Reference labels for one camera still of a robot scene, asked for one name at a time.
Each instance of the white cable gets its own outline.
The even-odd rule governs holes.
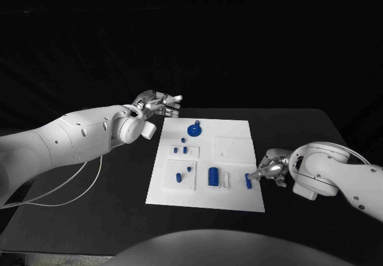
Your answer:
[[[364,162],[365,165],[369,165],[369,162],[366,161],[366,159],[355,151],[352,151],[349,148],[341,146],[336,143],[331,143],[331,142],[326,142],[326,141],[325,141],[325,143],[329,143],[329,144],[336,145],[338,147],[342,147],[343,150],[348,151]]]
[[[97,170],[97,175],[99,175],[99,171],[100,171],[100,162],[102,162],[102,156],[99,158],[99,170]],[[40,195],[38,197],[34,197],[31,199],[28,199],[27,201],[22,201],[22,202],[17,202],[17,203],[9,203],[7,205],[4,205],[0,209],[5,209],[5,208],[11,208],[11,207],[15,207],[15,206],[19,206],[22,204],[34,204],[34,205],[41,205],[41,204],[37,204],[37,203],[30,203],[31,201],[35,201],[37,199],[40,199],[41,197],[44,197],[45,195],[48,195],[50,193],[53,193],[77,175],[77,173],[80,172],[80,170],[83,169],[84,165],[86,165],[87,162],[83,163],[81,167],[79,168],[77,172],[71,175],[71,177],[53,189],[50,190],[48,192],[45,192],[43,195]],[[87,192],[87,190],[90,189],[93,183],[90,184],[89,188],[86,189],[86,191],[79,195],[79,197]],[[57,204],[57,205],[41,205],[41,206],[60,206],[60,205],[64,205],[67,203],[70,203],[71,201],[63,203],[63,204]]]

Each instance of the cable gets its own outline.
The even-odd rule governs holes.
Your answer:
[[[71,179],[73,177],[77,175],[77,173],[80,172],[83,166],[86,165],[86,163],[83,163],[80,169],[77,170],[77,172],[73,174],[73,176],[53,189],[50,190],[47,193],[44,193],[43,195],[40,195],[38,197],[34,197],[31,199],[28,199],[27,201],[22,201],[22,202],[18,202],[18,203],[9,203],[7,205],[2,206],[1,209],[5,209],[5,208],[11,208],[11,207],[15,207],[15,206],[19,206],[22,204],[32,204],[32,205],[38,205],[38,206],[45,206],[45,207],[55,207],[55,206],[61,206],[70,202],[73,202],[76,199],[80,198],[80,196],[87,192],[87,190],[90,189],[90,187],[93,186],[93,183],[96,182],[96,179],[97,179],[97,176],[99,176],[99,171],[100,171],[100,165],[102,165],[102,156],[99,157],[99,169],[97,169],[97,175],[94,176],[94,179],[93,179],[93,182],[89,186],[89,188],[84,190],[84,192],[74,198],[71,199],[68,202],[66,203],[61,203],[61,204],[55,204],[55,205],[45,205],[45,204],[38,204],[38,203],[30,203],[31,201],[35,201],[37,199],[40,199],[41,197],[44,197],[45,195],[48,195],[50,193],[53,193]]]
[[[336,145],[338,147],[342,147],[345,149],[345,151],[348,151],[364,162],[365,165],[369,165],[369,162],[366,161],[366,159],[355,151],[352,151],[349,148],[341,146],[336,143],[331,143],[331,142],[326,142],[326,141],[325,141],[325,143],[329,143],[329,144]]]

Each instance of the black table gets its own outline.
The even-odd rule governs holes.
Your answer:
[[[247,120],[256,161],[273,147],[293,150],[312,141],[345,145],[332,122],[316,109],[182,109],[181,117]],[[356,265],[383,264],[383,223],[354,209],[341,193],[309,201],[287,188],[261,180],[264,213],[145,204],[163,118],[151,140],[139,137],[103,156],[99,179],[73,203],[61,207],[24,205],[18,208],[0,239],[5,252],[116,255],[140,241],[189,229],[254,232],[300,243]],[[70,200],[87,188],[99,159],[79,176],[37,202]],[[43,173],[27,198],[54,188],[80,165]]]

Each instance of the robotic hand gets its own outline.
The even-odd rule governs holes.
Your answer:
[[[64,114],[43,127],[0,137],[0,208],[19,185],[47,170],[87,162],[115,147],[148,140],[153,114],[178,117],[181,96],[148,90],[130,105]]]
[[[364,165],[346,164],[351,154]],[[318,194],[333,196],[341,190],[349,204],[383,221],[383,168],[369,165],[351,149],[329,142],[312,142],[293,152],[270,149],[247,178],[264,177],[286,187],[287,172],[295,180],[295,194],[315,200]]]

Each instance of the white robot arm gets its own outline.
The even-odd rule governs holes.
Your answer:
[[[148,90],[130,105],[71,112],[34,130],[0,137],[0,208],[40,173],[93,160],[139,135],[149,140],[155,126],[146,119],[152,113],[178,117],[172,108],[179,101],[181,96]]]
[[[351,154],[364,165],[346,164]],[[318,194],[333,196],[341,190],[349,204],[383,221],[383,168],[369,165],[354,151],[329,142],[312,142],[293,152],[270,149],[247,178],[264,177],[286,187],[287,171],[295,180],[293,193],[315,200]]]

